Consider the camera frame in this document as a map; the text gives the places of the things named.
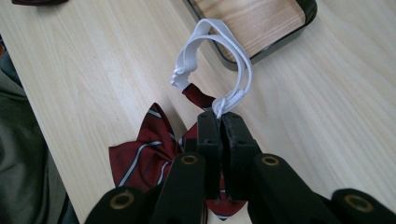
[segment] wood grain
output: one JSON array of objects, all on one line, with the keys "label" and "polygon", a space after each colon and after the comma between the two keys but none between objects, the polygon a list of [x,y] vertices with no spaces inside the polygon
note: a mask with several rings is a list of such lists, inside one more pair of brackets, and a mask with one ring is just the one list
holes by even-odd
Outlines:
[{"label": "wood grain", "polygon": [[[191,0],[200,18],[224,21],[249,57],[305,24],[305,14],[295,0]],[[235,61],[230,51],[221,53]]]},{"label": "wood grain", "polygon": [[[359,189],[396,211],[396,2],[317,2],[302,35],[254,64],[234,112],[315,192]],[[169,85],[194,24],[181,1],[0,1],[0,32],[81,221],[114,188],[108,147],[134,140],[153,102],[177,137],[201,112]],[[191,81],[228,92],[236,73],[208,44],[198,58]],[[225,223],[247,222],[244,210]]]}]

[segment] bow tie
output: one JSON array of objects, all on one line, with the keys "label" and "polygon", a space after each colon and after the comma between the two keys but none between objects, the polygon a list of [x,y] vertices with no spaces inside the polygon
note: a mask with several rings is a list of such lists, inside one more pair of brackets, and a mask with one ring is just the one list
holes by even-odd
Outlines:
[{"label": "bow tie", "polygon": [[[203,110],[210,109],[214,100],[213,97],[203,94],[193,84],[190,84],[183,94]],[[143,119],[137,139],[109,148],[115,185],[146,192],[161,184],[169,173],[173,158],[184,151],[185,140],[196,138],[197,125],[195,123],[177,141],[163,110],[159,105],[153,104]],[[246,202],[232,202],[227,199],[222,175],[219,185],[220,198],[215,201],[206,200],[205,203],[214,214],[225,220],[238,212]]]}]

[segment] dark cloth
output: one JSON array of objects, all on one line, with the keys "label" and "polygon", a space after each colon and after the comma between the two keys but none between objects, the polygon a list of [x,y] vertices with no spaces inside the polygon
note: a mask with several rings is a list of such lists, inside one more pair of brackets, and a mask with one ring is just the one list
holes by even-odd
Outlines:
[{"label": "dark cloth", "polygon": [[64,184],[7,57],[0,60],[0,223],[58,223]]},{"label": "dark cloth", "polygon": [[24,6],[48,6],[67,2],[67,0],[12,0],[12,4]]},{"label": "dark cloth", "polygon": [[[210,109],[215,98],[203,94],[190,84],[183,94],[203,110]],[[167,177],[172,160],[182,153],[186,139],[197,138],[196,123],[177,141],[172,127],[157,104],[151,106],[144,117],[136,141],[109,149],[110,165],[116,186],[128,186],[142,191],[161,184]],[[207,207],[220,219],[238,212],[246,202],[232,202],[224,192],[224,180],[219,181],[220,198],[207,200]]]}]

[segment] white stripe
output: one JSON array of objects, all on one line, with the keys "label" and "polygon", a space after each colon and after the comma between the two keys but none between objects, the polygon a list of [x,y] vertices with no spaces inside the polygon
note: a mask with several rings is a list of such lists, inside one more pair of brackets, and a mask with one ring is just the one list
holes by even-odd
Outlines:
[{"label": "white stripe", "polygon": [[161,168],[161,175],[160,175],[160,179],[158,179],[157,185],[161,184],[161,181],[163,181],[163,170],[165,169],[165,166],[169,164],[169,161],[167,161],[166,163],[163,164],[163,168]]},{"label": "white stripe", "polygon": [[220,215],[216,215],[216,217],[222,218],[222,219],[227,219],[227,218],[229,218],[229,217],[224,217],[224,216],[220,216]]},{"label": "white stripe", "polygon": [[132,165],[129,167],[125,176],[122,178],[121,182],[119,183],[119,187],[123,186],[125,184],[128,177],[131,175],[132,171],[136,167],[137,161],[139,160],[139,156],[140,156],[140,153],[142,152],[143,148],[145,148],[146,146],[156,146],[156,145],[160,145],[160,144],[162,144],[162,142],[155,141],[155,142],[150,142],[148,144],[143,144],[142,146],[140,146],[140,148],[137,150],[137,154],[136,154],[136,157],[134,158],[134,162],[132,162]]},{"label": "white stripe", "polygon": [[175,136],[172,133],[169,133],[169,136],[171,136],[171,138],[176,141]]},{"label": "white stripe", "polygon": [[180,147],[181,151],[184,152],[184,147],[183,147],[183,138],[179,138],[178,141],[178,146]]},{"label": "white stripe", "polygon": [[154,115],[155,117],[157,117],[157,118],[160,118],[160,119],[161,119],[161,114],[160,114],[160,113],[158,113],[158,112],[155,112],[154,110],[149,110],[149,111],[148,111],[148,114],[150,114],[150,115]]}]

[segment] gray fabric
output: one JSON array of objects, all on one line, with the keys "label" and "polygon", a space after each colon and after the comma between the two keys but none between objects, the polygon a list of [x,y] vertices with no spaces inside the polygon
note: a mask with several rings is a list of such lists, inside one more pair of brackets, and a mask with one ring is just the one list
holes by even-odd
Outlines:
[{"label": "gray fabric", "polygon": [[0,223],[58,223],[64,185],[23,89],[2,71]]}]

